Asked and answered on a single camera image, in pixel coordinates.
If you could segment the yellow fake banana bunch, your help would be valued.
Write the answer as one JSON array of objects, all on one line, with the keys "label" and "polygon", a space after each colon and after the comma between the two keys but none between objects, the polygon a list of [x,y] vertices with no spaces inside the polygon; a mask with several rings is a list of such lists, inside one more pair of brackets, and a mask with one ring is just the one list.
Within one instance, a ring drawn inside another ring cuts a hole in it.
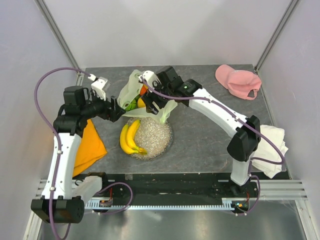
[{"label": "yellow fake banana bunch", "polygon": [[131,125],[125,124],[121,130],[119,143],[121,149],[128,155],[139,154],[146,155],[147,151],[136,145],[135,135],[140,127],[141,121],[139,119],[135,120]]}]

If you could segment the translucent green plastic bag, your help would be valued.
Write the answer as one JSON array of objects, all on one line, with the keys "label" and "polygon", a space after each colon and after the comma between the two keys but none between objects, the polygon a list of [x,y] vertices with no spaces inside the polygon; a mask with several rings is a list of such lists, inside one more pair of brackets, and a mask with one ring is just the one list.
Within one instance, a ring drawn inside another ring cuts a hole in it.
[{"label": "translucent green plastic bag", "polygon": [[142,95],[146,93],[147,86],[139,83],[139,76],[142,75],[149,85],[153,81],[157,81],[155,73],[150,70],[144,72],[134,70],[130,76],[127,84],[122,88],[118,96],[118,104],[126,110],[125,116],[131,118],[152,118],[154,121],[165,124],[171,112],[178,106],[174,100],[166,102],[164,108],[160,109],[158,106],[158,114],[146,112],[146,105],[142,100]]}]

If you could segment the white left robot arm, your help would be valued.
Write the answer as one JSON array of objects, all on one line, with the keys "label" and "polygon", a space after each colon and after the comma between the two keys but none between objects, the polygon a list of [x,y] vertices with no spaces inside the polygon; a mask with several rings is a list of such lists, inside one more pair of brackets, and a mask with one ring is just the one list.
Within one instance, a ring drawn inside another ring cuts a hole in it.
[{"label": "white left robot arm", "polygon": [[31,201],[31,210],[46,223],[78,224],[85,205],[94,196],[110,191],[107,174],[90,172],[73,188],[76,155],[87,121],[94,117],[117,121],[126,111],[117,99],[107,98],[105,88],[70,86],[64,89],[64,103],[54,122],[54,149],[45,187],[39,199]]}]

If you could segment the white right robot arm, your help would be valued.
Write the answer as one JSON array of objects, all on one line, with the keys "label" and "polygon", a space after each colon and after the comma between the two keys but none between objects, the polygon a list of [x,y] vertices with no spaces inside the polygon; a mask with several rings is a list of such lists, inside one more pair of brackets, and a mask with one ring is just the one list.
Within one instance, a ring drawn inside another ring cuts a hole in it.
[{"label": "white right robot arm", "polygon": [[261,140],[260,120],[227,107],[195,80],[184,81],[172,66],[165,66],[156,73],[147,70],[138,81],[147,87],[142,100],[148,113],[158,114],[173,100],[203,114],[227,133],[231,138],[227,152],[232,158],[229,191],[235,197],[242,196],[250,178],[250,157]]}]

